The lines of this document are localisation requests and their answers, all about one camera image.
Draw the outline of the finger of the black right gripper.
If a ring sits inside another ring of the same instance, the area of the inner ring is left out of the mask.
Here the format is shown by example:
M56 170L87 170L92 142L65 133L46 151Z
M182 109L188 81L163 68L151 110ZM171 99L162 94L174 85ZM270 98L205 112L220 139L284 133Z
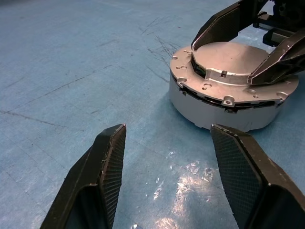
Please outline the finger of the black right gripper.
M305 30L283 40L248 76L251 85L274 84L305 70Z
M254 21L254 0L239 0L214 14L191 43L193 51L213 42L228 42Z

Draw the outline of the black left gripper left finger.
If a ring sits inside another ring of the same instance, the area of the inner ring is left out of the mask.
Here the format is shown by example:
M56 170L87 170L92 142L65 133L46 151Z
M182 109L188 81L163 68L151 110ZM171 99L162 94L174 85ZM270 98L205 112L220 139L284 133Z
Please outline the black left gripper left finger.
M126 125L99 133L71 167L40 229L112 229L122 185Z

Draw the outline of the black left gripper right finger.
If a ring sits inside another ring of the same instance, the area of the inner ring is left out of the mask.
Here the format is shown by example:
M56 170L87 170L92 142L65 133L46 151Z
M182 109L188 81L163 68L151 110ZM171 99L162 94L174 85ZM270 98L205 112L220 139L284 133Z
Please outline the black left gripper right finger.
M305 229L305 195L249 134L210 128L221 182L239 229Z

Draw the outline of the silver round cover plate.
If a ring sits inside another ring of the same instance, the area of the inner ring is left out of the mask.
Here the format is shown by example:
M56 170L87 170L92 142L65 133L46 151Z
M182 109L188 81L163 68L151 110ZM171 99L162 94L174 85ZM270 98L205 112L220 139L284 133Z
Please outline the silver round cover plate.
M266 59L265 50L235 42L206 44L177 51L170 69L179 88L224 106L283 102L299 83L296 75L269 85L250 85L247 78Z

